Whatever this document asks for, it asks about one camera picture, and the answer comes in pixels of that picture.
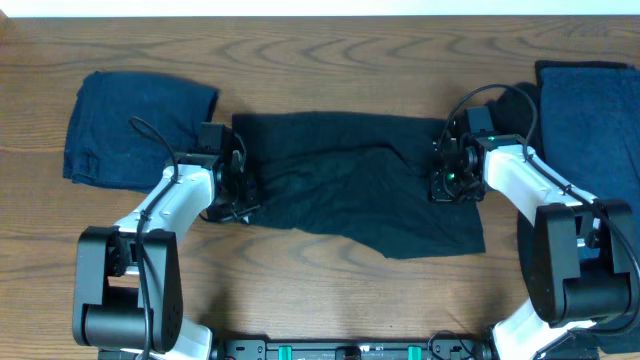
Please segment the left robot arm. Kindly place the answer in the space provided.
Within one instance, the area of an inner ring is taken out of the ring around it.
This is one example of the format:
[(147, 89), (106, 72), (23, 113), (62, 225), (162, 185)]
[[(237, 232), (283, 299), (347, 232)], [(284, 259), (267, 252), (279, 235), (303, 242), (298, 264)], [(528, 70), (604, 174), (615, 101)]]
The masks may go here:
[(138, 207), (81, 233), (71, 324), (79, 345), (134, 359), (210, 357), (212, 331), (183, 313), (178, 247), (204, 211), (237, 222), (256, 208), (246, 162), (239, 140), (173, 153)]

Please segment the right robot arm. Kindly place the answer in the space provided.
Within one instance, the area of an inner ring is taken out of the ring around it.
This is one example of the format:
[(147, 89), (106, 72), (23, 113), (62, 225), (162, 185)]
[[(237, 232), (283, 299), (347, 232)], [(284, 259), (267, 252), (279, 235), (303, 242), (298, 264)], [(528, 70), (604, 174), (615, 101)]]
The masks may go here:
[(476, 359), (542, 359), (578, 335), (616, 336), (639, 324), (639, 259), (630, 206), (561, 177), (518, 135), (465, 133), (434, 144), (430, 198), (504, 195), (531, 225), (519, 240), (528, 298), (474, 348)]

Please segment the black shorts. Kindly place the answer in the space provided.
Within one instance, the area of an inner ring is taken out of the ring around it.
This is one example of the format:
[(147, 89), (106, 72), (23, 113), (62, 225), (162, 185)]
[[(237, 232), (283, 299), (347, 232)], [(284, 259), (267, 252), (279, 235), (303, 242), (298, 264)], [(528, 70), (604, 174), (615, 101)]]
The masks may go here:
[(340, 235), (394, 259), (484, 252), (475, 204), (428, 198), (443, 125), (366, 113), (233, 115), (261, 196), (250, 224)]

